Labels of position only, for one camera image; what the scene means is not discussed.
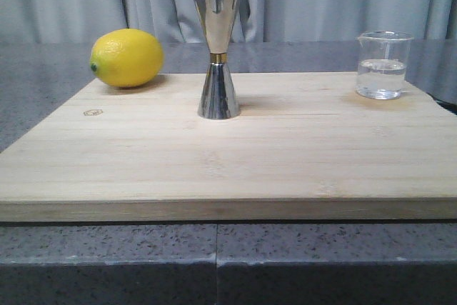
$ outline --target double jigger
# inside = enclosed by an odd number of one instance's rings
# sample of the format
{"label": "double jigger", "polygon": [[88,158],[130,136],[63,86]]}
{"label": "double jigger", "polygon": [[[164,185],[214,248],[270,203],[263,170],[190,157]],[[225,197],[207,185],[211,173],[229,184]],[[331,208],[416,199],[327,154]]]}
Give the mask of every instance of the double jigger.
{"label": "double jigger", "polygon": [[227,50],[239,1],[194,0],[210,53],[199,105],[199,116],[207,119],[229,119],[240,114],[227,66]]}

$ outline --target granite countertop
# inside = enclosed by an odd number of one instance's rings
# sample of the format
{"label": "granite countertop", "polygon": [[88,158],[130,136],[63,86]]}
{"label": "granite countertop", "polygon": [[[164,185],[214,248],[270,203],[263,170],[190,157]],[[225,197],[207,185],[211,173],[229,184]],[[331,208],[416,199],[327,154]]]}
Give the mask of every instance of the granite countertop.
{"label": "granite countertop", "polygon": [[[90,47],[0,45],[0,151],[93,79]],[[162,72],[206,71],[206,45],[164,48]],[[353,71],[357,55],[232,44],[228,63]],[[415,41],[407,79],[457,104],[456,56],[457,41]],[[2,304],[457,304],[456,221],[2,223],[0,247]]]}

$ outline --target wooden cutting board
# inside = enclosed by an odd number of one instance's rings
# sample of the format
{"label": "wooden cutting board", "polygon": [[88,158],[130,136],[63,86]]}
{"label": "wooden cutting board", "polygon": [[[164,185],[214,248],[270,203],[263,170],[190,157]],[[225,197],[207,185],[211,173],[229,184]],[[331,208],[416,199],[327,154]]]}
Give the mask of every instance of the wooden cutting board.
{"label": "wooden cutting board", "polygon": [[0,154],[0,220],[457,218],[457,116],[355,78],[234,74],[225,121],[196,113],[203,74],[94,80]]}

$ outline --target gold band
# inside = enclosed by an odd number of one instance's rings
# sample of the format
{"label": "gold band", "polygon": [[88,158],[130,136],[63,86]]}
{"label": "gold band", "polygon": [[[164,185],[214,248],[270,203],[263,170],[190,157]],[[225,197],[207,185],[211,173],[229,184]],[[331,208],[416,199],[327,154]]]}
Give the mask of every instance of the gold band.
{"label": "gold band", "polygon": [[209,61],[212,64],[225,64],[227,63],[227,53],[222,54],[209,54]]}

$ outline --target lemon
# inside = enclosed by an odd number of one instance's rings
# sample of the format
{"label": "lemon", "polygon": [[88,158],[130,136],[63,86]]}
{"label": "lemon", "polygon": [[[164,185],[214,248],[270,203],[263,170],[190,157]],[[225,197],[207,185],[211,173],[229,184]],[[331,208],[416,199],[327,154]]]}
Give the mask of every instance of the lemon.
{"label": "lemon", "polygon": [[92,46],[90,67],[105,84],[136,87],[152,80],[164,64],[159,40],[138,29],[103,35]]}

